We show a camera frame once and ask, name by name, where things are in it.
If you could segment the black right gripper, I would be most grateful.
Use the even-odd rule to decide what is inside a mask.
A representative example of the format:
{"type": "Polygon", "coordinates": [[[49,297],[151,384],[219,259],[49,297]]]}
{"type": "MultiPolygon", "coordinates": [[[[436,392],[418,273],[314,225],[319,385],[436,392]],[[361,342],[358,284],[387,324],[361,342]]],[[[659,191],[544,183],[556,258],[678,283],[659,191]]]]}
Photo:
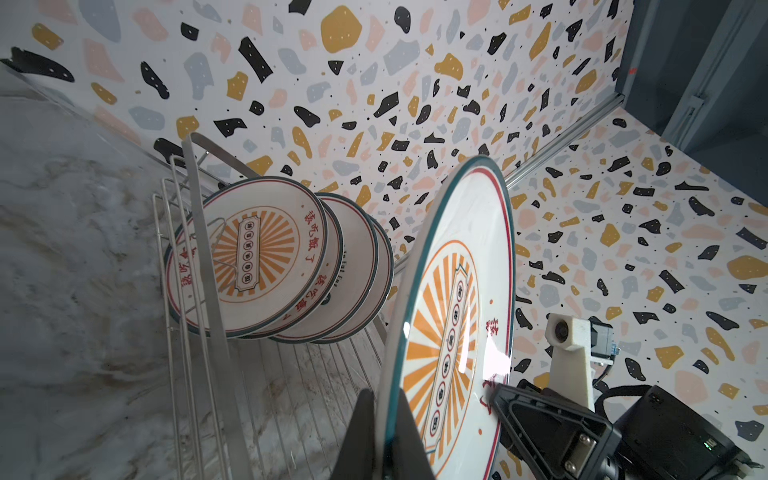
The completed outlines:
{"type": "Polygon", "coordinates": [[[546,390],[498,385],[491,407],[500,445],[537,479],[619,479],[620,432],[587,407],[546,390]]]}

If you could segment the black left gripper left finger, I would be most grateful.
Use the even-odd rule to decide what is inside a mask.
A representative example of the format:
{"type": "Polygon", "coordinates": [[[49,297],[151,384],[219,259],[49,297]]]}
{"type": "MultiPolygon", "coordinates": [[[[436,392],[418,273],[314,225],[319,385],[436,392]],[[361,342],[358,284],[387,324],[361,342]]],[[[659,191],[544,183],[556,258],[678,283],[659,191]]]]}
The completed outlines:
{"type": "Polygon", "coordinates": [[[371,479],[375,466],[374,392],[363,389],[346,436],[346,478],[371,479]]]}

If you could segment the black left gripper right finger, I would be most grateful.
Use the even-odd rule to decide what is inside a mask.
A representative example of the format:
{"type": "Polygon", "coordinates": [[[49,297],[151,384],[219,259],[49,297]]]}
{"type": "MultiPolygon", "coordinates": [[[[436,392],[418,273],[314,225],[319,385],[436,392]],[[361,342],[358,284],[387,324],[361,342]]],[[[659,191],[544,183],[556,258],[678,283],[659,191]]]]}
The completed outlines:
{"type": "Polygon", "coordinates": [[[397,480],[434,480],[415,420],[407,404],[399,404],[391,447],[391,476],[397,480]]]}

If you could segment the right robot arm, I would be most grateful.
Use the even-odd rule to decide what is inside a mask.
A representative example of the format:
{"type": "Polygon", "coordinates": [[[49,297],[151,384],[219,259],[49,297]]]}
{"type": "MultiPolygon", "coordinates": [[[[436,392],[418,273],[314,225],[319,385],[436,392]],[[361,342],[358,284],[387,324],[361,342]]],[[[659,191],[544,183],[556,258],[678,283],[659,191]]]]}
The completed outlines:
{"type": "Polygon", "coordinates": [[[500,385],[502,444],[538,479],[745,479],[764,470],[659,386],[610,388],[587,408],[545,388],[500,385]]]}

